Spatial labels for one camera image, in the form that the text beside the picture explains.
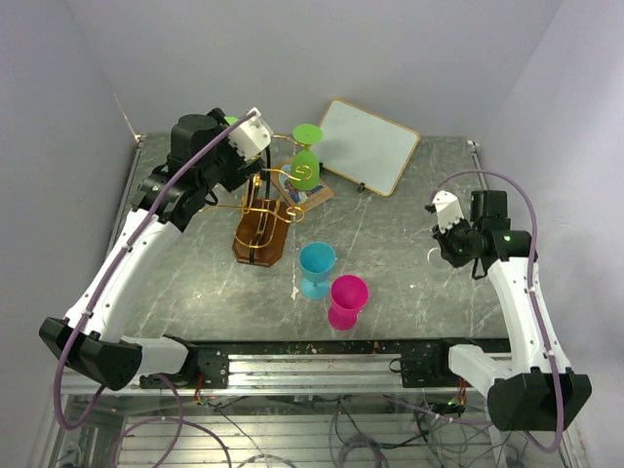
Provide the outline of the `pink wine glass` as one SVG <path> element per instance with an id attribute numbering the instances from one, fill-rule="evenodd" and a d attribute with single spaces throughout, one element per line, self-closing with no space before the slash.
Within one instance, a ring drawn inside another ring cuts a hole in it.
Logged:
<path id="1" fill-rule="evenodd" d="M 361 277 L 342 275 L 336 278 L 331 285 L 331 307 L 328 311 L 330 325 L 339 331 L 352 329 L 369 298 L 368 284 Z"/>

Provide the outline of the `clear wine glass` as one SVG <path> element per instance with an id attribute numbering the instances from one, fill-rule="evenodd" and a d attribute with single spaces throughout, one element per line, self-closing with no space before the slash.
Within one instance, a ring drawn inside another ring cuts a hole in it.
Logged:
<path id="1" fill-rule="evenodd" d="M 432 248 L 428 251 L 427 261 L 435 268 L 442 268 L 444 266 L 439 248 Z"/>

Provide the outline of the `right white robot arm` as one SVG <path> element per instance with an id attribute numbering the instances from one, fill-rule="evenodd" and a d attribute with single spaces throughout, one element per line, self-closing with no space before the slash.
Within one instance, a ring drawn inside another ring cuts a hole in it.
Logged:
<path id="1" fill-rule="evenodd" d="M 503 363 L 477 345 L 453 345 L 431 360 L 431 377 L 444 386 L 465 379 L 486 398 L 501 431 L 563 432 L 592 386 L 588 375 L 573 371 L 556 337 L 530 249 L 533 238 L 512 229 L 506 192 L 472 192 L 465 215 L 458 198 L 440 190 L 426 209 L 437 217 L 432 236 L 442 259 L 454 268 L 471 264 L 493 285 L 511 349 Z"/>

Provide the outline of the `gold wine glass rack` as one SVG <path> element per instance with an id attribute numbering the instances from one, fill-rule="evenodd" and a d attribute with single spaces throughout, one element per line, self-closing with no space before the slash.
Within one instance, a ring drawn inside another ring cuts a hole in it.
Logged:
<path id="1" fill-rule="evenodd" d="M 301 143 L 288 138 L 303 148 Z M 270 164 L 270 150 L 259 156 L 264 167 L 246 183 L 241 204 L 234 209 L 241 215 L 234 232 L 232 252 L 242 264 L 270 267 L 282 257 L 289 227 L 303 221 L 305 211 L 289 205 L 285 199 L 272 198 L 271 174 L 277 170 Z"/>

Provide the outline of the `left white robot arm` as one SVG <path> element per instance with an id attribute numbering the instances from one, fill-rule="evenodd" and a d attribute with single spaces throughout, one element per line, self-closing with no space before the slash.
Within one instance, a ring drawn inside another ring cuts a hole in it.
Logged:
<path id="1" fill-rule="evenodd" d="M 113 391 L 163 373 L 177 387 L 198 377 L 196 347 L 181 338 L 130 338 L 126 326 L 147 276 L 207 205 L 217 186 L 233 191 L 264 167 L 273 133 L 257 108 L 239 119 L 220 108 L 187 114 L 172 127 L 170 151 L 138 186 L 115 244 L 95 278 L 60 319 L 39 335 L 58 358 L 54 388 L 71 369 Z"/>

